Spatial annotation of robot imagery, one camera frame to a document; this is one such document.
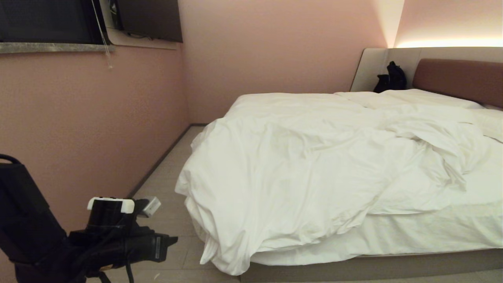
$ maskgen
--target bed frame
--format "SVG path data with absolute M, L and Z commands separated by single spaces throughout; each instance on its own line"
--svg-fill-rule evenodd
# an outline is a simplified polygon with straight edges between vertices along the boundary
M 503 108 L 503 62 L 423 58 L 415 69 L 412 86 Z M 389 279 L 499 268 L 503 268 L 503 250 L 488 249 L 453 253 L 359 256 L 340 262 L 303 266 L 266 266 L 252 263 L 249 270 L 241 275 L 241 282 Z

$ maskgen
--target brown headboard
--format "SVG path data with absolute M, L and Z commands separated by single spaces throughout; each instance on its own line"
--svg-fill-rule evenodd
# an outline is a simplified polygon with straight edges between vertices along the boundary
M 503 63 L 421 59 L 412 86 L 503 108 Z

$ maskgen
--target marble window sill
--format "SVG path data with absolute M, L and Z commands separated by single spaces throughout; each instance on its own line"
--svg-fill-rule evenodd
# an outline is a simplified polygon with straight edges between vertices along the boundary
M 104 45 L 73 43 L 30 43 L 0 42 L 0 53 L 34 53 L 34 52 L 104 52 Z

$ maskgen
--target white duvet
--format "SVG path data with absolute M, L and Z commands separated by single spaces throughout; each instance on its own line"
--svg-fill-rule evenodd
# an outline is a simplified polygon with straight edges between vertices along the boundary
M 485 160 L 487 140 L 469 110 L 391 104 L 240 97 L 194 140 L 176 186 L 207 234 L 201 263 L 238 275 L 257 252 L 319 243 L 368 214 L 448 206 L 465 191 L 463 174 Z

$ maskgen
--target window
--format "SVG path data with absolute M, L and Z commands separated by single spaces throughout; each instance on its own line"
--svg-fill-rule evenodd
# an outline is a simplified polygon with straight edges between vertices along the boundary
M 103 44 L 97 18 L 99 0 L 0 0 L 0 42 Z

